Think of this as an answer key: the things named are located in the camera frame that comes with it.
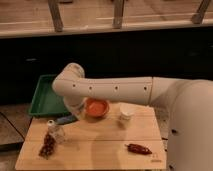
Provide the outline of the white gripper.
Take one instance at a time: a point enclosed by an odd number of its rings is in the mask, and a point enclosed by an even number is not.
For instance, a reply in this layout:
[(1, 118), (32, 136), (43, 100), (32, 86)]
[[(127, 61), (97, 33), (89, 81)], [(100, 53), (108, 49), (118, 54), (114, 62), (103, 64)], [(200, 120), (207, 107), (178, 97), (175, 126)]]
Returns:
[(77, 104), (72, 104), (68, 99), (64, 99), (64, 105), (78, 120), (84, 118), (85, 103), (83, 101), (78, 102)]

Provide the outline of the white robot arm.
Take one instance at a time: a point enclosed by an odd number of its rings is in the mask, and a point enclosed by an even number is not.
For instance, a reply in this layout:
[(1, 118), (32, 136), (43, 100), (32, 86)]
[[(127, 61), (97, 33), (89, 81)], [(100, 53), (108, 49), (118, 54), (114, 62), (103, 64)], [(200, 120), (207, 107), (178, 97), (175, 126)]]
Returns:
[(164, 108), (169, 112), (167, 171), (213, 171), (213, 81), (164, 77), (88, 79), (68, 64), (52, 83), (66, 108), (86, 97)]

